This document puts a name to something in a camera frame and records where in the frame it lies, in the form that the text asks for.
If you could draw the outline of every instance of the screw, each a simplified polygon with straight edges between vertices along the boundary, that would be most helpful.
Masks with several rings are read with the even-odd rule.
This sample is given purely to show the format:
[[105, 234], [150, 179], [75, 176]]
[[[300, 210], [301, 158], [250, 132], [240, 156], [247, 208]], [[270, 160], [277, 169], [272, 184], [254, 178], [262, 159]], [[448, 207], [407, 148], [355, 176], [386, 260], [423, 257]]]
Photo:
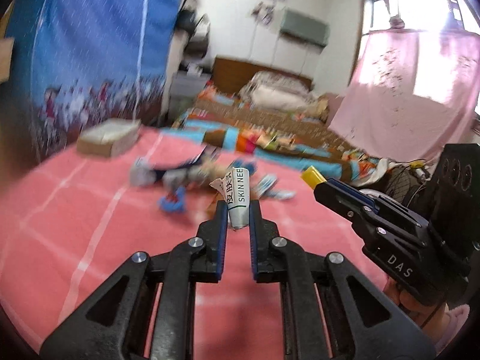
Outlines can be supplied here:
[[341, 253], [333, 252], [328, 255], [328, 259], [332, 264], [342, 264], [344, 257]]
[[200, 237], [193, 237], [188, 240], [188, 244], [192, 248], [199, 248], [203, 245], [203, 239], [201, 239]]
[[272, 239], [272, 244], [277, 248], [282, 248], [287, 244], [287, 240], [283, 237], [275, 237]]
[[147, 254], [144, 251], [135, 252], [131, 256], [131, 260], [134, 263], [143, 263], [147, 259]]

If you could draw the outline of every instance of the white pillow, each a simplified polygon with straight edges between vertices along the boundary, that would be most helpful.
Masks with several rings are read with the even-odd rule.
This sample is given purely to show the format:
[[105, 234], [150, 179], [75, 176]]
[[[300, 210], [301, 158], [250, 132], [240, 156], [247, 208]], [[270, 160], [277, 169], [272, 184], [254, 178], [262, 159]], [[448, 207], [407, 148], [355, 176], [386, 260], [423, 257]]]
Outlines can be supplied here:
[[308, 107], [305, 97], [282, 91], [267, 85], [259, 85], [251, 94], [254, 107], [270, 108], [280, 111], [304, 110]]

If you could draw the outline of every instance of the pink tablecloth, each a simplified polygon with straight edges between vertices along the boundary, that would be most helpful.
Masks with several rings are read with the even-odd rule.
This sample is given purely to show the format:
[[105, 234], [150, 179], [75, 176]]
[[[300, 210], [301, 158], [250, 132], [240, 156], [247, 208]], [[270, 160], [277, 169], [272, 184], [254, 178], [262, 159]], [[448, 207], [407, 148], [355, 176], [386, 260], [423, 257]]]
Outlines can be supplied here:
[[[0, 204], [0, 302], [37, 351], [75, 307], [135, 251], [171, 250], [206, 219], [212, 195], [189, 193], [186, 214], [157, 207], [162, 187], [133, 188], [128, 171], [139, 156], [178, 164], [201, 151], [195, 143], [144, 130], [125, 155], [82, 157], [74, 148], [42, 164]], [[238, 155], [221, 154], [228, 164]], [[385, 275], [361, 252], [350, 223], [314, 200], [297, 171], [257, 161], [258, 174], [275, 173], [278, 186], [297, 191], [286, 202], [263, 200], [264, 218], [309, 252], [340, 251], [382, 287]], [[252, 279], [248, 228], [229, 231], [219, 285], [197, 286], [195, 359], [280, 359], [278, 285]]]

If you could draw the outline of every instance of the triangular cutout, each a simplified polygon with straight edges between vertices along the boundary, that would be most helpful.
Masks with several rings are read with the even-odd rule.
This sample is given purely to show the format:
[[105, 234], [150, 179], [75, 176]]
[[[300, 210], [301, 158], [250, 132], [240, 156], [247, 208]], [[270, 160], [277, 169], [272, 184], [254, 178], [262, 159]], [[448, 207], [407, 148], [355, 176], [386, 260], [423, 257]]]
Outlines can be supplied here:
[[103, 326], [112, 326], [117, 311], [127, 289], [128, 276], [122, 276], [119, 281], [97, 302], [86, 314], [89, 321], [100, 323]]
[[365, 327], [372, 327], [387, 321], [388, 310], [353, 276], [346, 279]]

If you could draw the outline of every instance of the tube cap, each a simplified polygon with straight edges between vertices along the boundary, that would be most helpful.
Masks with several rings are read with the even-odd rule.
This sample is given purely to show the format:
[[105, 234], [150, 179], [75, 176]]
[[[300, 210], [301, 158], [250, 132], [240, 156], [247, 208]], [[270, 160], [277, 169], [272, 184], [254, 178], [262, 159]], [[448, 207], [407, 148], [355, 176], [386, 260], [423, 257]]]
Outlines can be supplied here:
[[325, 183], [327, 181], [326, 178], [323, 177], [322, 174], [313, 166], [304, 171], [300, 177], [313, 190], [318, 184]]

